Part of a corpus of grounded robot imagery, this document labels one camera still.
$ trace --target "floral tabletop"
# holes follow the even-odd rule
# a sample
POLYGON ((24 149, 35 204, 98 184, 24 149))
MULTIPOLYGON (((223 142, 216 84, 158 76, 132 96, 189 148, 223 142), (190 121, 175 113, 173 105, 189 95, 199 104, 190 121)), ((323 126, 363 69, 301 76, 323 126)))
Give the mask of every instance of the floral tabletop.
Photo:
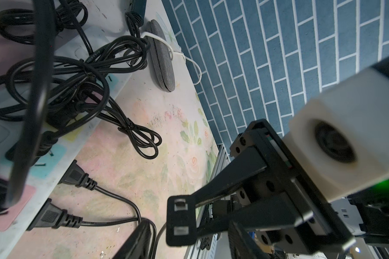
MULTIPOLYGON (((159 21, 167 41, 178 49, 163 6, 153 8, 153 4, 156 2, 148 3, 146 17, 159 21)), ((152 220, 157 230, 166 221, 168 197, 191 194, 206 184, 218 154, 183 58, 176 56, 172 63, 175 91, 161 90, 149 59, 149 66, 133 73, 116 99, 133 122, 161 135, 157 158, 142 158, 129 138, 106 122, 99 124, 76 158, 99 186, 132 200, 141 216, 152 220)), ((135 215, 128 205, 83 188, 58 185, 50 198, 56 206, 86 221, 135 215)), ((8 258, 109 259, 135 227, 135 223, 128 223, 79 229, 35 228, 24 233, 8 258)), ((168 247, 163 235, 156 258, 183 258, 185 252, 186 247, 168 247)))

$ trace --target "gray fabric speaker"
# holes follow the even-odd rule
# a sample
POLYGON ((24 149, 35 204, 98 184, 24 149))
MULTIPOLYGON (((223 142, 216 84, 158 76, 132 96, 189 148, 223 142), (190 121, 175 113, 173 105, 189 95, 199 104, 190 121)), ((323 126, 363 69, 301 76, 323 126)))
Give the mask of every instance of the gray fabric speaker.
MULTIPOLYGON (((147 23, 147 31, 166 40, 160 24, 154 19, 147 23)), ((154 70, 161 88, 167 92, 174 91, 176 85, 169 49, 162 42, 150 37, 147 38, 151 45, 151 59, 153 60, 154 70)))

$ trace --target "power strip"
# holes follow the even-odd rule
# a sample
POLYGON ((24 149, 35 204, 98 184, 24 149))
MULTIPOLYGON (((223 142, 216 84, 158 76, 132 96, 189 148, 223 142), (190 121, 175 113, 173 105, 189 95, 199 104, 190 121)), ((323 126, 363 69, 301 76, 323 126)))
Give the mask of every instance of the power strip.
MULTIPOLYGON (((114 39, 106 36, 104 31, 98 27, 86 29, 85 34, 94 50, 114 39)), ((55 55, 84 60, 88 57, 86 48, 79 36, 56 50, 55 55)), ((122 63, 114 67, 127 67, 127 64, 122 63)), ((70 76, 60 75, 60 78, 66 79, 70 76)), ((117 97, 130 77, 131 74, 107 75, 110 96, 112 98, 117 97)), ((20 86, 18 90, 25 98, 29 95, 28 85, 20 86)), ((1 88, 0 108, 14 104, 16 104, 16 101, 11 98, 4 87, 1 88)), ((11 249, 13 249, 100 121, 100 119, 94 118, 79 129, 59 138, 51 151, 32 166, 26 184, 34 187, 36 193, 33 194, 16 219, 10 219, 12 221, 11 227, 0 232, 0 258, 6 258, 11 249)), ((5 122, 0 120, 0 178, 2 179, 7 180, 9 178, 12 167, 12 162, 5 158, 5 152, 18 141, 22 125, 22 122, 5 122)), ((56 131, 48 124, 45 124, 43 127, 43 131, 46 130, 56 131)))

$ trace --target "blue brick tile wall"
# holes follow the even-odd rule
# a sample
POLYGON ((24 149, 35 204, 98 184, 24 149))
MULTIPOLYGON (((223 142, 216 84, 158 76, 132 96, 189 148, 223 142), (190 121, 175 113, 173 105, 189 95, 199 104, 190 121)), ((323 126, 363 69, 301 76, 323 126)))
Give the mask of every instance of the blue brick tile wall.
POLYGON ((227 152, 256 119, 284 136, 308 100, 389 56, 389 0, 162 1, 227 152))

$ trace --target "green led light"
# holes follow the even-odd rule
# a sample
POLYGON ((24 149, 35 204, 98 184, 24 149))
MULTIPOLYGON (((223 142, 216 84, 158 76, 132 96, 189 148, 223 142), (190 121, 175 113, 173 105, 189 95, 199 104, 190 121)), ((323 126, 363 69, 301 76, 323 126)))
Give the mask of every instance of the green led light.
POLYGON ((389 180, 378 183, 373 188, 378 191, 389 191, 389 180))

